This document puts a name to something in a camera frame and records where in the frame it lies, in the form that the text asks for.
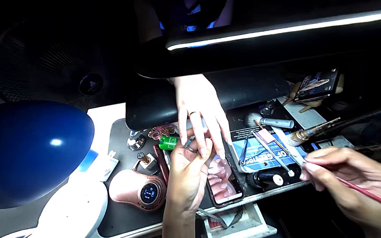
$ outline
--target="digital display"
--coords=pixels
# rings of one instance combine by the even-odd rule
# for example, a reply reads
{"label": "digital display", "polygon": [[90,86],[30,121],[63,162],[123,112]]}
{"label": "digital display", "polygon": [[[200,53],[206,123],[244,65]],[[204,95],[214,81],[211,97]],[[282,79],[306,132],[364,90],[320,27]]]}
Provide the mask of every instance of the digital display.
{"label": "digital display", "polygon": [[332,90],[336,77],[337,69],[318,72],[305,77],[296,93],[295,100]]}
{"label": "digital display", "polygon": [[221,204],[242,197],[239,182],[232,173],[227,160],[221,160],[218,155],[209,164],[208,182],[215,203]]}
{"label": "digital display", "polygon": [[158,188],[154,183],[147,183],[140,191],[140,199],[146,204],[153,203],[157,198]]}

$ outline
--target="long nude fingernail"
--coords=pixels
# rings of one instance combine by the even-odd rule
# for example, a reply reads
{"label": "long nude fingernail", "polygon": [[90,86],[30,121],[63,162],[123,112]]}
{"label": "long nude fingernail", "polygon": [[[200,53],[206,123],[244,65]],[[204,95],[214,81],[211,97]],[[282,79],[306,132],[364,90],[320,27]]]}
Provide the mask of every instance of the long nude fingernail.
{"label": "long nude fingernail", "polygon": [[180,139],[180,141],[182,142],[182,145],[185,146],[185,144],[186,144],[186,142],[188,141],[188,139],[187,139],[186,137],[183,136],[183,137]]}
{"label": "long nude fingernail", "polygon": [[224,149],[219,150],[219,157],[224,160],[226,159],[226,154],[224,153]]}
{"label": "long nude fingernail", "polygon": [[205,148],[201,148],[201,149],[200,149],[200,154],[201,154],[202,157],[205,158],[205,157],[207,156],[207,149],[205,149]]}

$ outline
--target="white cap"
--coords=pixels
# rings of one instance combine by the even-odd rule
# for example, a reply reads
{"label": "white cap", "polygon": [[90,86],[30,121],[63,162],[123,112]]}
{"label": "white cap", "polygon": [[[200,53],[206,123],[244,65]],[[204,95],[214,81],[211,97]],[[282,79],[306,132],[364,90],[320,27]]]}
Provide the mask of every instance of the white cap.
{"label": "white cap", "polygon": [[280,175],[273,175],[273,182],[277,184],[278,186],[283,185],[283,178]]}

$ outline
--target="makeup brush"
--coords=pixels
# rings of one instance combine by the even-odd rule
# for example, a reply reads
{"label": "makeup brush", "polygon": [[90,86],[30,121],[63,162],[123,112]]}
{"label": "makeup brush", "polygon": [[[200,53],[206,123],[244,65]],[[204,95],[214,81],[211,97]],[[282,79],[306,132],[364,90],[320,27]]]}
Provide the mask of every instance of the makeup brush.
{"label": "makeup brush", "polygon": [[244,123],[247,127],[256,127],[254,120],[267,126],[293,128],[295,123],[292,120],[263,118],[260,114],[250,112],[245,116]]}
{"label": "makeup brush", "polygon": [[245,123],[245,126],[247,127],[256,127],[257,124],[255,124],[254,120],[257,122],[260,122],[261,119],[262,119],[262,116],[259,113],[250,112],[245,115],[243,122]]}

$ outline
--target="client's hand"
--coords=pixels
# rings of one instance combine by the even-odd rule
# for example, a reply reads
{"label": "client's hand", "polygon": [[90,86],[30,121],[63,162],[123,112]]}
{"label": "client's hand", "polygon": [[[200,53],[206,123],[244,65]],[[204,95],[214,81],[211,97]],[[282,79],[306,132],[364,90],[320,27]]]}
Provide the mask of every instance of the client's hand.
{"label": "client's hand", "polygon": [[312,180],[317,190],[325,187],[342,212],[361,224],[366,235],[381,235],[381,203],[348,188],[340,177],[381,198],[381,163],[352,149],[329,147],[308,154],[302,180]]}
{"label": "client's hand", "polygon": [[225,159],[221,132],[223,132],[225,141],[231,144],[229,121],[227,121],[213,85],[203,74],[171,78],[170,81],[176,87],[176,104],[182,145],[188,141],[186,120],[189,116],[198,143],[197,149],[205,157],[205,150],[208,145],[204,139],[204,129],[201,122],[201,116],[203,116],[211,133],[215,151],[222,159]]}
{"label": "client's hand", "polygon": [[[195,212],[204,197],[208,166],[215,151],[209,132],[205,130],[206,157],[192,153],[177,144],[171,154],[170,176],[167,186],[166,208],[162,225],[163,237],[195,237]],[[187,131],[193,136],[193,130]],[[189,147],[196,150],[196,141]]]}

